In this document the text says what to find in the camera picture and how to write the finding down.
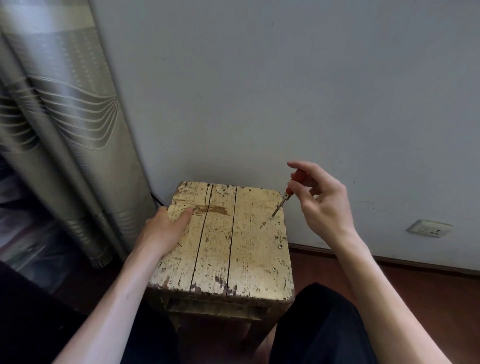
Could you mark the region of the person's left hand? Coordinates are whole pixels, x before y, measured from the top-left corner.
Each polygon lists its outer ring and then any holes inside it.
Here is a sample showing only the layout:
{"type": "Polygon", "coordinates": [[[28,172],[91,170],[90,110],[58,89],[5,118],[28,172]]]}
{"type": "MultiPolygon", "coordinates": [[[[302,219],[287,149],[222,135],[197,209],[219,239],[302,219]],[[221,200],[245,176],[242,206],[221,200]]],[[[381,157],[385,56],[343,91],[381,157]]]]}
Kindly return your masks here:
{"type": "Polygon", "coordinates": [[[145,262],[159,263],[179,243],[184,231],[171,233],[170,222],[169,210],[165,206],[161,206],[156,215],[147,220],[137,241],[141,258],[145,262]]]}

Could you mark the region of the person's right hand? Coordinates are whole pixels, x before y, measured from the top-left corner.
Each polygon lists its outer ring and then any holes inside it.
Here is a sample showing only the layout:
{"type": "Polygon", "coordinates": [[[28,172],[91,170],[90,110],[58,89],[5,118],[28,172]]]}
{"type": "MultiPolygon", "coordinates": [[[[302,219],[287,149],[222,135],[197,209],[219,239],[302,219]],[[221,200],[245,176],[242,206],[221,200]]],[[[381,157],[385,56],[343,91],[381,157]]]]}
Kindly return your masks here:
{"type": "Polygon", "coordinates": [[[288,182],[293,192],[321,192],[317,199],[323,210],[323,227],[309,228],[336,253],[358,246],[361,239],[354,226],[346,186],[313,162],[289,161],[287,165],[307,175],[303,182],[288,182]]]}

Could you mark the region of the worn yellow wooden stool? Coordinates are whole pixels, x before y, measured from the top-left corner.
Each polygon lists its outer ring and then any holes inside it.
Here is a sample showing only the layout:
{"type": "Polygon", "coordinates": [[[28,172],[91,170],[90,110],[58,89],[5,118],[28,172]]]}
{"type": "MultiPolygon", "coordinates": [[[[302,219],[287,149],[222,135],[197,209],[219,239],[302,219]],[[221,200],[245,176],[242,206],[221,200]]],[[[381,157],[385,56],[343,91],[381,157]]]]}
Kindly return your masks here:
{"type": "Polygon", "coordinates": [[[150,306],[176,329],[186,316],[249,323],[241,348],[254,352],[295,300],[283,209],[270,219],[281,200],[275,190],[180,182],[169,216],[193,214],[148,283],[150,306]]]}

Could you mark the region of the person's left forearm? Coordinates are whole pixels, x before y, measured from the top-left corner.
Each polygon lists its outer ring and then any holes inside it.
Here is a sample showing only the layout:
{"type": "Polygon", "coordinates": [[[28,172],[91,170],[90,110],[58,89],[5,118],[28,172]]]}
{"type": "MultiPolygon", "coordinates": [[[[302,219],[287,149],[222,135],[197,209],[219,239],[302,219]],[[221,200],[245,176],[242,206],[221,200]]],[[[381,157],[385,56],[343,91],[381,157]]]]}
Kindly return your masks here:
{"type": "Polygon", "coordinates": [[[139,241],[119,275],[52,364],[120,364],[162,241],[139,241]]]}

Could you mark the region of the person's right forearm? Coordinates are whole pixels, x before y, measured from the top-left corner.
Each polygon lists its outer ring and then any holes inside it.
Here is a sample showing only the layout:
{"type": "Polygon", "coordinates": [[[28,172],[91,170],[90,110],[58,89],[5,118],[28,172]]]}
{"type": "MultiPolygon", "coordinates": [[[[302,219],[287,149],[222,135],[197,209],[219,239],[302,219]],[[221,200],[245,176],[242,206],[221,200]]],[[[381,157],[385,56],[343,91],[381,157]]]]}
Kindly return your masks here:
{"type": "Polygon", "coordinates": [[[452,364],[394,289],[356,230],[324,238],[357,301],[379,364],[452,364]]]}

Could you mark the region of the brown wooden baseboard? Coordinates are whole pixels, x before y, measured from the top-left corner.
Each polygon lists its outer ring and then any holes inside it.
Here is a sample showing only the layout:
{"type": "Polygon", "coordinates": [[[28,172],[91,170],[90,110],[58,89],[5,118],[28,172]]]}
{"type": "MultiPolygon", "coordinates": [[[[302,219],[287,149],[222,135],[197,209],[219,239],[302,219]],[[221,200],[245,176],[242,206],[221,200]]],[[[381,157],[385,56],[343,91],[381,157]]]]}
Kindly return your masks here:
{"type": "MultiPolygon", "coordinates": [[[[316,256],[321,258],[337,259],[332,250],[327,248],[313,247],[301,244],[288,243],[288,248],[291,253],[304,254],[308,256],[316,256]]],[[[397,269],[421,271],[432,274],[439,274],[445,276],[455,276],[468,278],[480,281],[480,270],[472,270],[466,268],[459,268],[453,266],[420,263],[409,260],[387,258],[381,256],[373,256],[378,265],[392,267],[397,269]]]]}

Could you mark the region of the person's right leg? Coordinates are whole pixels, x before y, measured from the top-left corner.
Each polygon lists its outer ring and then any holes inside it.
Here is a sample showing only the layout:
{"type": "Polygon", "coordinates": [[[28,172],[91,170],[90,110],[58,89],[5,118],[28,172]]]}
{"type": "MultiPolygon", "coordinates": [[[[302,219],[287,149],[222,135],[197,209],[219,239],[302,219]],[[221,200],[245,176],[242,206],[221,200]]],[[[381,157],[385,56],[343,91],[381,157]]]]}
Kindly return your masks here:
{"type": "Polygon", "coordinates": [[[269,364],[378,364],[355,305],[312,283],[276,325],[269,364]]]}

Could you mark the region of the person's leg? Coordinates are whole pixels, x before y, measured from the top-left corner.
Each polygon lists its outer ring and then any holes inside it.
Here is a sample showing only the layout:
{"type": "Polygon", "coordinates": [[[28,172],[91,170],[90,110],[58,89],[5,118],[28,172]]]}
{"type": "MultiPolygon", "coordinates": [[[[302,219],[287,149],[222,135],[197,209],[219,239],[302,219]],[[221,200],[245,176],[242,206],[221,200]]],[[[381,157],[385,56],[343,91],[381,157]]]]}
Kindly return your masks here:
{"type": "MultiPolygon", "coordinates": [[[[0,364],[51,364],[86,316],[0,262],[0,364]]],[[[181,364],[169,318],[142,300],[120,364],[181,364]]]]}
{"type": "Polygon", "coordinates": [[[312,283],[276,325],[269,364],[378,364],[355,305],[312,283]]]}

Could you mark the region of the grey patterned curtain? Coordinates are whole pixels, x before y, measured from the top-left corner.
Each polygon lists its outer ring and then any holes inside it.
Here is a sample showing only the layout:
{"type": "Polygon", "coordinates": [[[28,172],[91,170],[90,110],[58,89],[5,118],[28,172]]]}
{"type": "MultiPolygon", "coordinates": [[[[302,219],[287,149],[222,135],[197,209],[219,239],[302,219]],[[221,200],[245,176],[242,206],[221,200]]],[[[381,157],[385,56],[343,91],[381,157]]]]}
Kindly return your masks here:
{"type": "Polygon", "coordinates": [[[0,155],[95,268],[156,213],[88,0],[0,0],[0,155]]]}

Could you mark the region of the person's left leg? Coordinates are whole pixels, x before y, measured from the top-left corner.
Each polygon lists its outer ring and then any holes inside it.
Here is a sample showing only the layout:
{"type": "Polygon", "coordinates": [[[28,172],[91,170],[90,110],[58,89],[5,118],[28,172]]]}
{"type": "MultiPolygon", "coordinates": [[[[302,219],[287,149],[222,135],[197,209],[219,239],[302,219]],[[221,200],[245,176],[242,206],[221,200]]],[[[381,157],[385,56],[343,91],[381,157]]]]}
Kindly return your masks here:
{"type": "MultiPolygon", "coordinates": [[[[0,364],[51,364],[86,316],[0,262],[0,364]]],[[[181,364],[169,318],[142,300],[120,364],[181,364]]]]}

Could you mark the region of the white wall socket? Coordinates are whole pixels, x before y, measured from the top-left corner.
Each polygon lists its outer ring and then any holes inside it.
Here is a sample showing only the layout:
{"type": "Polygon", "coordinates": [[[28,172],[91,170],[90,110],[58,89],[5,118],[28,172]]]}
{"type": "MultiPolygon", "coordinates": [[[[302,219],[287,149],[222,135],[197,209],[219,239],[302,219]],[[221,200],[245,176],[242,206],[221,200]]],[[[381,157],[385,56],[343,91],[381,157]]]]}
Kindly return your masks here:
{"type": "Polygon", "coordinates": [[[406,229],[406,231],[410,234],[417,234],[433,238],[442,238],[452,230],[453,226],[450,224],[426,219],[419,219],[406,229]]]}

